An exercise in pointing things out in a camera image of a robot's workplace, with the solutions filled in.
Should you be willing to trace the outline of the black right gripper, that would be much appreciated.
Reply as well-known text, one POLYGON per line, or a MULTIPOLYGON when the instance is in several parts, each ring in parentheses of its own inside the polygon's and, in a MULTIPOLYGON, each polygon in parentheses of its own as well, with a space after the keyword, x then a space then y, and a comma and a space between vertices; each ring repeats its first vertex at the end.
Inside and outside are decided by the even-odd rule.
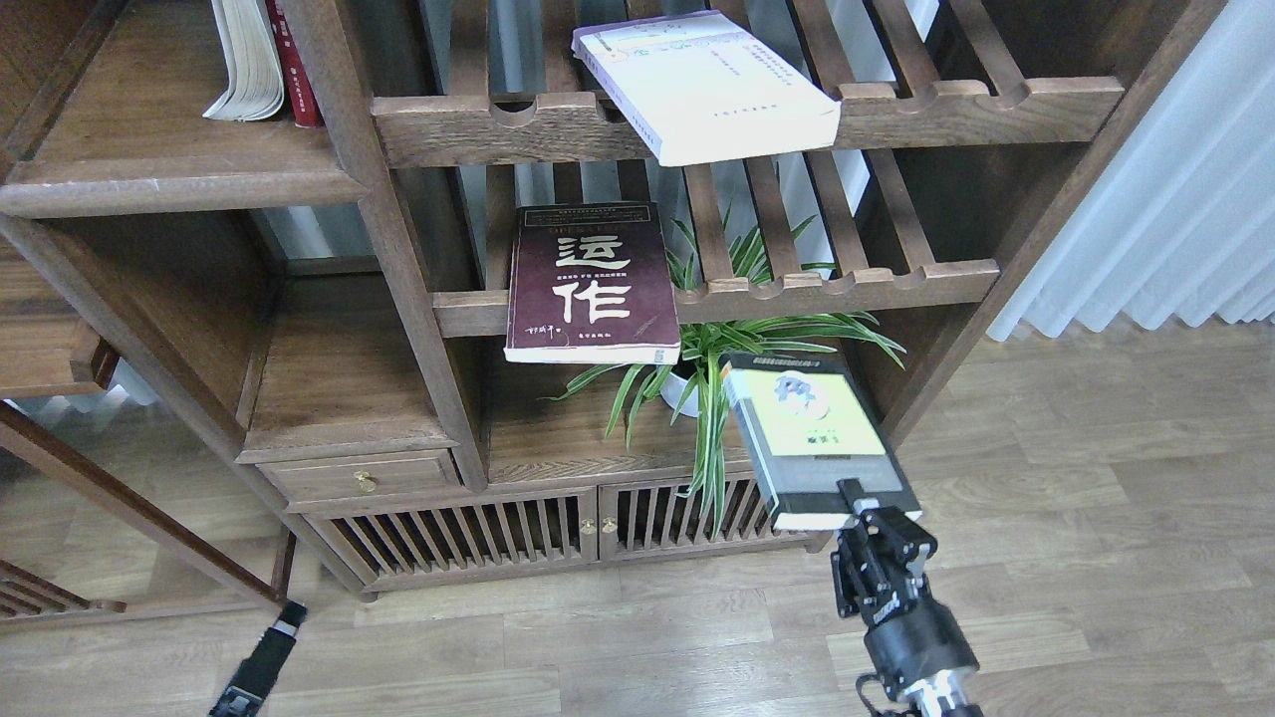
POLYGON ((929 593, 924 559, 937 541, 907 513, 878 506, 861 480, 838 482, 856 526, 838 532, 833 552, 836 610, 859 615, 873 672, 857 684, 881 683, 898 703, 964 703, 963 680, 978 661, 950 609, 929 593))

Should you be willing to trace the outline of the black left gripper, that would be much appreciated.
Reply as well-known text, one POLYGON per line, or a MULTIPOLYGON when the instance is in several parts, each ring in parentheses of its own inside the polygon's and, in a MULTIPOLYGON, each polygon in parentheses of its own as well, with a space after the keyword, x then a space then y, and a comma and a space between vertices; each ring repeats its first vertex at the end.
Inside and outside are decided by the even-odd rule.
POLYGON ((284 607, 210 707, 208 716, 256 716, 277 684, 283 663, 296 640, 296 632, 307 617, 307 609, 296 600, 284 607))

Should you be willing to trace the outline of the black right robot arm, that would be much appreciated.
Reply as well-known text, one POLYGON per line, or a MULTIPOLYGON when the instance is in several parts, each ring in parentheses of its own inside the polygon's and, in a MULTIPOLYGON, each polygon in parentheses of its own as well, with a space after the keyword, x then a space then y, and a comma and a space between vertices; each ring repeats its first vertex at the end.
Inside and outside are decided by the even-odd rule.
POLYGON ((836 535, 833 583, 840 617, 859 615, 873 672, 887 698, 905 703, 905 716, 979 716, 963 689, 979 662, 951 609, 929 593, 924 560, 937 540, 896 506, 884 506, 861 481, 838 482, 852 513, 836 535))

